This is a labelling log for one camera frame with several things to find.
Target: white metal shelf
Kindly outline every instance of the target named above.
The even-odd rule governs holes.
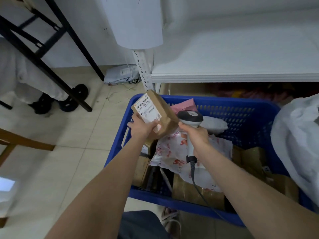
[[[319,9],[166,25],[153,82],[319,81]]]

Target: blue plastic basket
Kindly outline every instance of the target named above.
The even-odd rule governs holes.
[[[127,123],[133,114],[131,106],[141,96],[142,94],[138,94],[131,98],[105,165],[122,149]],[[201,96],[162,96],[162,98],[169,105],[178,104],[194,98],[197,109],[201,114],[220,118],[227,122],[228,129],[221,137],[231,140],[233,144],[244,149],[256,146],[264,148],[267,153],[268,165],[271,171],[289,176],[284,165],[277,157],[270,140],[272,123],[280,110],[280,108],[273,103],[265,100]],[[129,139],[130,132],[128,132],[124,144],[126,144]],[[134,186],[131,187],[129,197],[219,219],[219,216],[208,207],[175,200],[161,193],[157,194],[143,191]],[[299,192],[299,199],[301,205],[313,210],[311,200],[301,190]],[[245,226],[238,215],[224,211],[219,211],[219,213],[228,222],[238,226]]]

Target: hand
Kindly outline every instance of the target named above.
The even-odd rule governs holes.
[[[178,123],[179,127],[188,133],[190,141],[194,146],[194,156],[198,158],[198,152],[201,151],[205,144],[209,144],[208,132],[205,128],[199,126],[194,128],[192,126],[186,125],[182,122]]]
[[[145,123],[141,118],[139,118],[135,113],[132,115],[133,122],[129,122],[127,126],[131,128],[131,136],[133,138],[146,139],[153,128],[158,124],[158,120],[152,121],[150,123]]]

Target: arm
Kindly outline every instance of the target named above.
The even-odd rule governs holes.
[[[256,238],[319,238],[319,215],[242,171],[208,142],[204,128],[180,123],[194,145],[194,155],[221,187]]]
[[[132,139],[75,197],[45,239],[117,238],[138,157],[156,125],[145,124],[135,114],[132,118]]]

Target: person's right hand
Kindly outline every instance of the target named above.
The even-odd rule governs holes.
[[[205,145],[209,145],[207,130],[201,126],[194,128],[182,122],[179,122],[178,125],[182,130],[188,133],[190,141],[194,146],[194,156],[198,158],[198,152],[201,151]]]

